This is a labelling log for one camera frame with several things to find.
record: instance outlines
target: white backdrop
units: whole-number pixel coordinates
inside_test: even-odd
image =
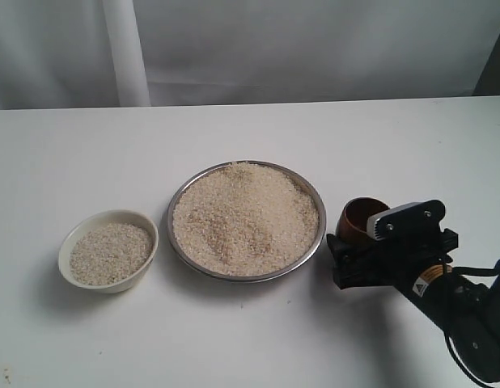
[[[500,0],[0,0],[0,108],[470,95],[499,32]]]

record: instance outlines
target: bowl rim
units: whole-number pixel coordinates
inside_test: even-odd
[[[65,257],[62,254],[62,250],[63,250],[63,247],[65,246],[66,242],[69,240],[69,238],[71,238],[74,233],[76,233],[80,228],[82,228],[88,222],[93,221],[96,218],[104,217],[104,216],[107,216],[109,214],[115,214],[115,213],[129,213],[129,214],[132,214],[134,216],[143,218],[143,219],[145,219],[146,221],[149,222],[149,224],[151,225],[151,228],[155,232],[155,240],[153,241],[153,249],[151,249],[151,253],[147,257],[147,259],[144,262],[144,264],[137,271],[135,271],[134,273],[132,273],[128,277],[126,277],[126,278],[124,278],[122,280],[116,281],[115,283],[111,283],[110,285],[85,285],[85,284],[80,283],[77,280],[75,280],[72,276],[67,276],[61,270],[61,263],[62,263],[62,261],[64,260],[64,257]],[[81,289],[92,289],[92,290],[93,289],[109,289],[109,288],[116,287],[118,285],[121,285],[121,284],[123,284],[123,283],[125,283],[125,282],[127,282],[127,281],[129,281],[131,279],[133,279],[140,272],[144,271],[144,268],[146,268],[148,265],[150,265],[151,261],[153,261],[153,258],[155,257],[155,253],[156,253],[156,251],[158,249],[158,245],[159,245],[159,229],[157,228],[157,226],[153,222],[153,220],[151,220],[148,216],[146,216],[146,215],[144,215],[142,213],[139,213],[139,212],[135,212],[133,210],[128,210],[128,209],[106,210],[104,212],[100,212],[100,213],[94,214],[94,215],[92,215],[92,216],[90,216],[88,218],[85,218],[84,220],[82,220],[81,222],[79,222],[74,228],[72,228],[72,230],[66,235],[66,237],[63,239],[63,242],[60,245],[59,252],[58,252],[58,255],[57,255],[57,267],[58,267],[59,272],[61,273],[61,275],[65,278],[65,280],[68,281],[69,283],[71,283],[72,285],[75,285],[76,287],[79,287]]]
[[[173,213],[175,210],[176,205],[180,201],[181,196],[187,191],[187,189],[192,186],[194,183],[196,183],[199,179],[206,177],[208,174],[211,174],[215,171],[222,170],[223,168],[226,168],[230,166],[232,163],[250,163],[250,164],[256,164],[258,166],[263,166],[263,167],[271,167],[277,171],[280,171],[289,178],[291,178],[294,182],[301,182],[302,185],[304,185],[307,190],[305,192],[310,195],[310,197],[313,199],[313,202],[315,203],[316,211],[318,213],[318,229],[316,231],[315,238],[313,239],[313,243],[309,247],[309,249],[302,255],[300,256],[296,261],[288,265],[287,267],[267,273],[264,275],[257,275],[257,276],[231,276],[231,275],[224,275],[222,273],[214,272],[211,271],[207,268],[202,267],[198,263],[196,263],[194,260],[190,259],[185,252],[180,248],[180,244],[178,244],[178,241],[176,240],[176,236],[174,234],[174,228],[173,228]],[[205,170],[195,174],[191,179],[187,180],[182,186],[178,189],[178,191],[175,193],[175,195],[172,197],[171,202],[169,202],[169,206],[167,207],[167,237],[169,239],[169,242],[172,245],[173,250],[175,253],[191,268],[195,269],[196,271],[199,271],[207,276],[213,277],[214,279],[218,280],[226,280],[226,281],[231,281],[235,283],[259,283],[262,281],[267,281],[267,280],[272,280],[276,279],[280,276],[286,275],[289,272],[294,271],[298,267],[300,267],[302,264],[306,263],[318,250],[320,244],[322,243],[322,240],[324,239],[325,236],[325,231],[326,231],[326,214],[325,214],[325,207],[324,207],[324,202],[320,198],[319,193],[315,190],[315,188],[306,180],[304,179],[301,175],[297,174],[296,172],[280,166],[278,164],[274,164],[271,162],[262,162],[262,161],[257,161],[257,160],[238,160],[234,162],[224,162],[217,164],[215,166],[206,168]]]

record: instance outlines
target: uncooked rice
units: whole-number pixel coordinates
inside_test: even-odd
[[[210,271],[259,276],[299,259],[318,230],[313,199],[271,167],[233,163],[199,179],[173,213],[184,253]]]
[[[88,232],[70,254],[70,271],[85,285],[110,285],[135,273],[150,256],[153,240],[135,225],[110,223]]]

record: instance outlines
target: metal plate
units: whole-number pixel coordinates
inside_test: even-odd
[[[180,198],[182,194],[184,194],[189,186],[191,186],[193,183],[197,182],[199,179],[206,177],[208,174],[221,170],[225,167],[228,167],[231,165],[233,162],[226,162],[223,164],[218,164],[217,166],[213,166],[211,168],[208,168],[199,174],[196,174],[194,177],[192,177],[190,180],[185,182],[183,186],[178,189],[176,194],[172,197],[171,202],[169,203],[169,207],[167,208],[167,236],[169,237],[169,241],[171,242],[171,245],[175,252],[178,254],[178,256],[190,267],[196,269],[197,271],[206,274],[207,276],[211,276],[213,278],[219,279],[219,280],[228,280],[228,281],[233,281],[233,282],[239,282],[239,283],[256,283],[260,281],[266,281],[266,280],[272,280],[277,277],[280,277],[282,275],[286,275],[288,272],[293,271],[294,269],[300,267],[302,264],[306,263],[316,252],[318,247],[320,246],[322,239],[324,238],[325,235],[325,225],[326,225],[326,217],[325,217],[325,207],[324,203],[320,199],[320,196],[318,192],[316,192],[315,188],[311,186],[309,182],[307,182],[302,176],[297,174],[296,172],[289,170],[285,167],[279,166],[277,164],[272,164],[268,162],[258,162],[254,160],[240,160],[236,163],[241,163],[241,162],[246,162],[246,163],[251,163],[251,164],[257,164],[260,166],[265,166],[265,167],[271,167],[275,170],[279,170],[286,174],[291,180],[293,180],[300,188],[302,188],[307,194],[311,196],[313,199],[313,202],[315,204],[316,211],[318,213],[318,219],[319,219],[319,224],[318,224],[318,230],[316,232],[315,240],[313,241],[313,244],[311,247],[307,250],[307,252],[299,257],[296,261],[294,261],[292,264],[288,265],[287,267],[267,273],[264,275],[259,275],[259,276],[230,276],[230,275],[223,275],[221,273],[213,272],[210,271],[207,268],[202,267],[201,265],[197,264],[194,260],[189,258],[180,248],[178,242],[176,241],[176,237],[174,234],[173,230],[173,213],[176,207],[176,204],[180,201]]]

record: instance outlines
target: brown cup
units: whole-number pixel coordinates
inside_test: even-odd
[[[337,236],[352,246],[365,247],[374,242],[367,235],[367,220],[370,216],[390,209],[374,198],[355,198],[347,202],[338,220]]]

